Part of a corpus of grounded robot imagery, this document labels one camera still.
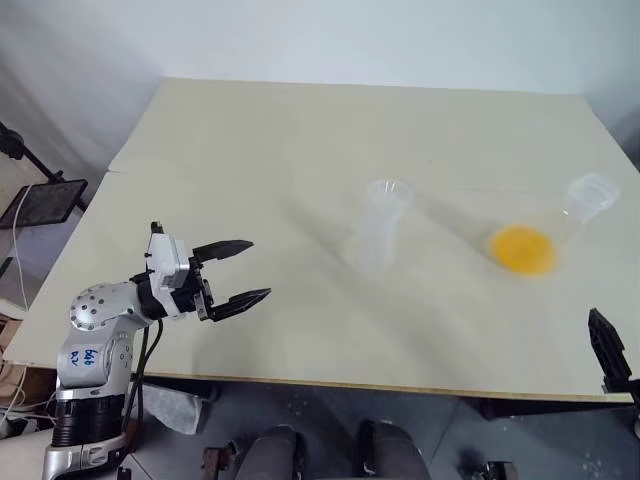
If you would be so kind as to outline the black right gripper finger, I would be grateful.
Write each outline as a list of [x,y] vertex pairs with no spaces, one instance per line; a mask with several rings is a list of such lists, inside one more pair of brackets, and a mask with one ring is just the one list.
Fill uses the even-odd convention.
[[603,372],[604,392],[628,393],[638,406],[639,380],[632,378],[617,330],[597,308],[589,310],[588,330],[591,347]]

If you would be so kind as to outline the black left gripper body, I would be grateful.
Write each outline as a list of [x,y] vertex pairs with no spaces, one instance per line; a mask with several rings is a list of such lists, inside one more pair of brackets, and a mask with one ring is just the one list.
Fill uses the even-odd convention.
[[209,282],[202,277],[203,263],[189,260],[189,271],[183,284],[171,293],[180,313],[195,312],[201,321],[214,319],[214,299]]

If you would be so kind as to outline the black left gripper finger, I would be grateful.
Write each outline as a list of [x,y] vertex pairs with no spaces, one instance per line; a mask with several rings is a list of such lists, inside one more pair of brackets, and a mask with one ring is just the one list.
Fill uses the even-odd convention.
[[270,288],[264,288],[234,295],[224,304],[208,307],[207,318],[213,322],[220,322],[240,315],[263,301],[270,293]]
[[253,242],[247,240],[224,240],[196,247],[192,250],[192,253],[197,262],[205,263],[211,260],[223,260],[233,257],[253,245]]

